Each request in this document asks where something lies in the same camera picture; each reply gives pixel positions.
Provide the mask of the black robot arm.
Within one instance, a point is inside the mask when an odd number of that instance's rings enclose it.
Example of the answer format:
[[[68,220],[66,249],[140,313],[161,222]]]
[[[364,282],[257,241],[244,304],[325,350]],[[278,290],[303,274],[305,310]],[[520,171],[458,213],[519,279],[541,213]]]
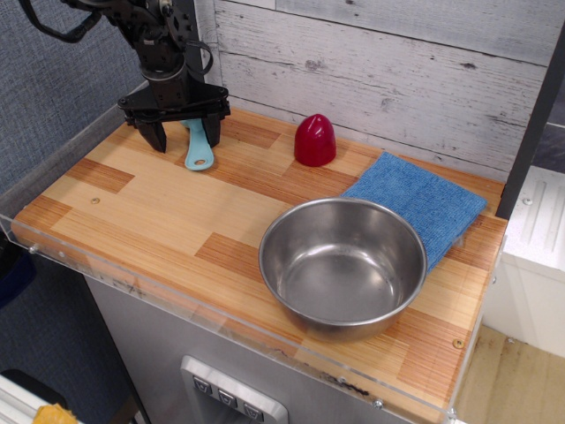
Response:
[[[165,152],[164,122],[199,119],[207,142],[220,141],[221,120],[230,114],[226,88],[207,84],[212,50],[198,39],[192,1],[68,1],[96,12],[117,27],[136,52],[148,86],[118,101],[128,125]]]

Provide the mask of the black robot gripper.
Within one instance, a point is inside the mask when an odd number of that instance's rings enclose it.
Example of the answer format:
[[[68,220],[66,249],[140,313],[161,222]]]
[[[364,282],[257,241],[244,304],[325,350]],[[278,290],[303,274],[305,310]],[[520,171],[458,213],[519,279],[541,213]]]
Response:
[[[166,152],[163,122],[202,118],[208,145],[214,148],[220,142],[221,119],[230,114],[226,88],[198,81],[189,72],[147,82],[117,105],[155,151]]]

